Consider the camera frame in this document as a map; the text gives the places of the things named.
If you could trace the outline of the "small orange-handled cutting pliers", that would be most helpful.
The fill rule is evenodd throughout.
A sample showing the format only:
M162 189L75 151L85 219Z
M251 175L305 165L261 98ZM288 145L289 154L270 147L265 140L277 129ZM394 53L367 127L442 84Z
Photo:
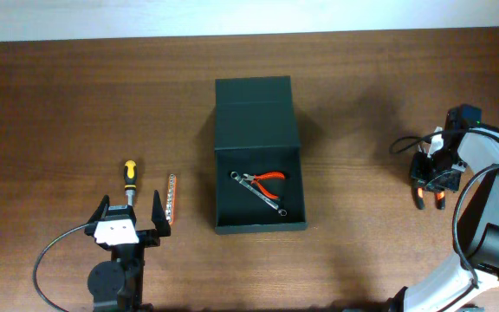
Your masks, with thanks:
M272 192L269 192L263 185L263 180L271 180L271 179L279 179L284 180L286 176L282 172L266 172L260 175L251 175L248 173L243 174L243 179L245 181L249 181L252 185L256 186L257 189L264 195L266 198L278 200L280 197L275 195Z

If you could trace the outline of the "black orange long-nose pliers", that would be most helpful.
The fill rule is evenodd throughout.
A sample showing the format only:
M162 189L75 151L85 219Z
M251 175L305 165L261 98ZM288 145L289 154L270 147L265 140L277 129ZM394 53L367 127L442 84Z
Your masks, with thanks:
M424 194L428 192L428 190L419 185L413 185L412 186L412 198L414 201L415 206L419 210L423 210L425 208L424 204ZM446 201L445 201L445 193L444 192L435 192L433 191L435 195L435 204L438 210L444 210L446 206Z

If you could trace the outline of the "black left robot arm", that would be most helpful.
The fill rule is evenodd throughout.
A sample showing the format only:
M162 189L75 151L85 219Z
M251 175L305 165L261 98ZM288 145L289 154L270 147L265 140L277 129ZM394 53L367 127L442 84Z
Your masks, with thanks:
M152 304L143 302L145 250L160 246L160 239L171 235L159 192L153 194L151 220L151 229L137 230L133 207L111 205L108 196L88 220L84 233L111 253L87 278L94 311L153 310Z

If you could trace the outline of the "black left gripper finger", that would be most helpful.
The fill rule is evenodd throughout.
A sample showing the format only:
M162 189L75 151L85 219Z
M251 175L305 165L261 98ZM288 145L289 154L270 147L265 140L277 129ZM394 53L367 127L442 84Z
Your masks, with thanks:
M151 221L153 222L157 231L164 231L166 228L166 215L160 200L159 192L157 190L153 193L152 201L152 215Z
M110 204L109 196L104 195L98 207L96 208L92 216L89 218L87 223L94 224L98 222L102 218L103 214L106 212L106 209L108 208L109 204Z

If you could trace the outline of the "chrome double ring wrench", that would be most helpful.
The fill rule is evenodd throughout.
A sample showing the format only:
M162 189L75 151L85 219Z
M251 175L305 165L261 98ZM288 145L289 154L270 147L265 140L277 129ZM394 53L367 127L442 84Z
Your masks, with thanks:
M264 203L266 203L267 205L269 205L281 217L286 217L288 215L287 211L285 209L281 208L281 206L279 204L277 204L277 201L279 201L280 199L273 200L273 199L266 198L264 195L261 194L261 192L257 189L256 186L252 185L249 181L245 181L243 179L243 173L240 174L238 172L233 171L233 172L230 172L230 177L232 179L234 179L237 183L239 183L240 185L242 185L244 188L246 188L247 190L249 190L250 192L252 192L254 195L256 195Z

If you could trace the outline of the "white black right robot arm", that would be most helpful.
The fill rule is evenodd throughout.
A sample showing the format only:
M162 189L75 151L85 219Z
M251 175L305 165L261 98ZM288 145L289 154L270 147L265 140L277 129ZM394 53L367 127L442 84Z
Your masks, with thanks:
M453 251L423 281L402 288L384 311L459 311L499 287L499 128L478 107L450 109L443 127L410 137L412 197L419 210L432 192L437 208L458 192L451 224Z

